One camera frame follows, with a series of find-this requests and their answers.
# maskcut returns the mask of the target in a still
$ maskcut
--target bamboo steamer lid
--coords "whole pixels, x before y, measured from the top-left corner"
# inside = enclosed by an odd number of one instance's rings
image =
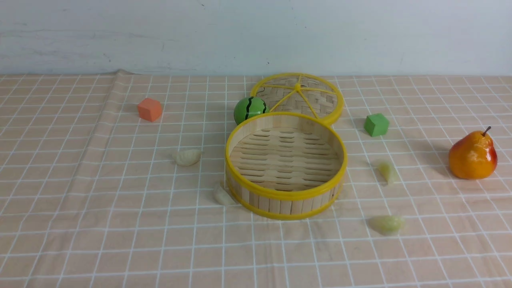
[[[334,124],[342,114],[344,100],[339,89],[327,80],[304,73],[284,73],[267,77],[251,90],[270,112],[295,112]]]

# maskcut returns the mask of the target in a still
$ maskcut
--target black stripe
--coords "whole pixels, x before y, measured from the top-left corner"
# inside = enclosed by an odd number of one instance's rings
[[[252,104],[252,97],[249,97],[249,104],[247,104],[247,107],[245,108],[245,110],[247,111],[245,113],[245,119],[247,120],[247,118],[249,118],[249,108],[251,107],[251,104]]]

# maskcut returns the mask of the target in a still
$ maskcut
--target watermelon ball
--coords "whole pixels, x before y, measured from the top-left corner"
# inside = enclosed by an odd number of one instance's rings
[[[247,97],[240,100],[234,107],[234,121],[239,125],[243,121],[267,112],[267,105],[258,97]]]

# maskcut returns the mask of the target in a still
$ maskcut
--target pear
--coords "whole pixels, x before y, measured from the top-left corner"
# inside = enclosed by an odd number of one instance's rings
[[[477,180],[491,176],[498,165],[494,142],[488,132],[473,131],[456,142],[448,153],[450,170],[462,179]]]

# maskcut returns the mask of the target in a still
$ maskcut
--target toy food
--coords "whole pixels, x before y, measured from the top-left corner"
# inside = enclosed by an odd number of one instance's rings
[[[484,179],[498,165],[494,142],[485,131],[473,131],[456,142],[448,154],[450,170],[462,179]]]
[[[394,215],[375,216],[368,220],[368,226],[383,236],[398,234],[405,223],[404,218]]]
[[[233,201],[231,196],[222,188],[221,184],[217,182],[217,185],[214,187],[214,199],[220,205],[229,206],[235,205],[236,202]]]
[[[199,159],[201,159],[201,155],[203,152],[199,149],[190,149],[190,150],[182,150],[182,151],[175,151],[172,154],[172,157],[174,161],[176,161],[176,164],[179,166],[190,166]]]
[[[377,164],[377,169],[382,174],[388,185],[393,184],[399,180],[398,172],[393,164],[389,161],[381,161]]]
[[[267,105],[258,97],[246,97],[234,107],[234,121],[239,125],[243,121],[267,112]]]
[[[137,105],[139,117],[149,121],[155,122],[162,116],[162,104],[154,99],[146,98]]]
[[[382,113],[366,116],[365,130],[372,137],[382,136],[388,132],[389,120]]]

